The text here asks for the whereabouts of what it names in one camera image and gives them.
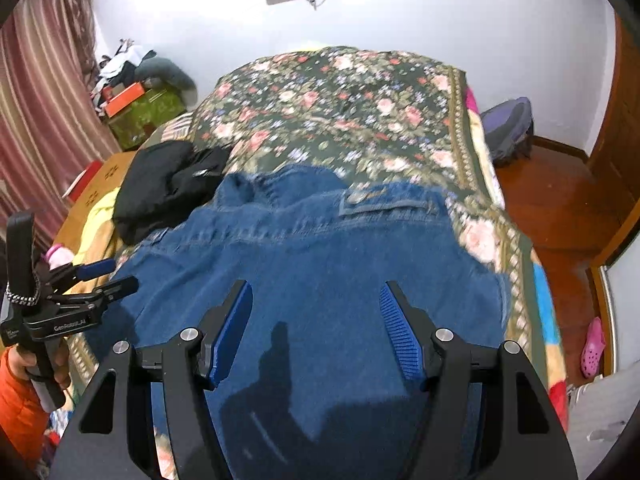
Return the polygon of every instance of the orange box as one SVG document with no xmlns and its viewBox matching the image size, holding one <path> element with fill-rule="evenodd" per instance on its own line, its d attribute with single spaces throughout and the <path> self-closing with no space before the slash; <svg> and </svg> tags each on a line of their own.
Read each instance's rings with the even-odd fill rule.
<svg viewBox="0 0 640 480">
<path fill-rule="evenodd" d="M 125 106 L 135 101 L 141 95 L 145 94 L 145 89 L 142 88 L 141 83 L 133 83 L 133 85 L 125 88 L 116 97 L 107 103 L 104 107 L 104 111 L 107 112 L 109 117 L 113 117 Z"/>
<path fill-rule="evenodd" d="M 53 240 L 55 244 L 63 244 L 74 253 L 78 252 L 82 229 L 89 211 L 98 200 L 122 184 L 135 155 L 136 152 L 116 153 L 105 161 L 76 203 L 71 206 L 65 222 Z"/>
</svg>

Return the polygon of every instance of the denim jacket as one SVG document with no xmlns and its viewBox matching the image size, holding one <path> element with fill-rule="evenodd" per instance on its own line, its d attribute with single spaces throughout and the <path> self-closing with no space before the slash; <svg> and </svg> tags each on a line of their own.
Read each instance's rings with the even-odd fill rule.
<svg viewBox="0 0 640 480">
<path fill-rule="evenodd" d="M 119 270 L 136 294 L 86 334 L 102 358 L 119 339 L 167 341 L 237 279 L 254 308 L 229 377 L 207 393 L 235 478 L 390 479 L 427 400 L 404 380 L 380 314 L 396 280 L 437 326 L 502 341 L 506 280 L 456 241 L 444 197 L 407 182 L 348 190 L 331 171 L 227 175 L 212 202 L 150 235 Z M 477 392 L 471 396 L 467 451 Z M 163 430 L 161 388 L 154 423 Z"/>
</svg>

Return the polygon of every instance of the white wall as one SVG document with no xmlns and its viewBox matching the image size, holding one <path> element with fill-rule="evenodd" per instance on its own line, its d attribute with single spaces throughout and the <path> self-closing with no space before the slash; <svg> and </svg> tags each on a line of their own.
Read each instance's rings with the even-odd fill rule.
<svg viewBox="0 0 640 480">
<path fill-rule="evenodd" d="M 607 270 L 615 328 L 616 370 L 640 361 L 640 235 Z"/>
<path fill-rule="evenodd" d="M 118 47 L 118 45 L 116 44 L 116 47 L 112 48 L 111 45 L 107 44 L 107 41 L 104 39 L 104 34 L 102 33 L 102 28 L 100 27 L 100 20 L 98 20 L 98 17 L 95 16 L 95 48 L 94 48 L 94 53 L 95 53 L 95 59 L 98 60 L 98 62 L 100 62 L 102 59 L 102 56 L 109 56 L 109 57 L 113 57 L 113 54 L 115 54 L 116 48 Z"/>
<path fill-rule="evenodd" d="M 326 0 L 318 10 L 276 1 L 94 3 L 111 50 L 127 37 L 153 47 L 193 77 L 200 98 L 236 67 L 306 43 L 409 50 L 466 70 L 481 109 L 525 95 L 537 134 L 593 146 L 615 48 L 606 0 Z"/>
</svg>

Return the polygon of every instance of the metal screw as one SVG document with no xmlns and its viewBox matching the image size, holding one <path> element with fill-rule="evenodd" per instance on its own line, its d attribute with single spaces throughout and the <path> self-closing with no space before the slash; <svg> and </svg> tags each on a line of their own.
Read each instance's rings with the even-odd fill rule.
<svg viewBox="0 0 640 480">
<path fill-rule="evenodd" d="M 504 349 L 510 354 L 517 354 L 520 351 L 520 345 L 515 341 L 505 341 Z"/>
<path fill-rule="evenodd" d="M 196 328 L 185 328 L 182 332 L 180 332 L 180 339 L 183 341 L 191 341 L 198 337 L 198 329 Z"/>
<path fill-rule="evenodd" d="M 113 351 L 116 352 L 116 354 L 124 354 L 127 350 L 129 350 L 129 343 L 126 341 L 118 341 L 113 345 Z"/>
<path fill-rule="evenodd" d="M 436 337 L 443 342 L 451 341 L 453 339 L 453 332 L 448 328 L 439 328 L 436 330 Z"/>
</svg>

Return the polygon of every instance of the wooden door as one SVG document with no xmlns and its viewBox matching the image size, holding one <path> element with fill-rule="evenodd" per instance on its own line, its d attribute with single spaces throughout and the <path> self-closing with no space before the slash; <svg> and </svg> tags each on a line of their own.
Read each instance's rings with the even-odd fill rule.
<svg viewBox="0 0 640 480">
<path fill-rule="evenodd" d="M 623 222 L 640 199 L 640 51 L 619 16 L 609 105 L 588 166 Z"/>
</svg>

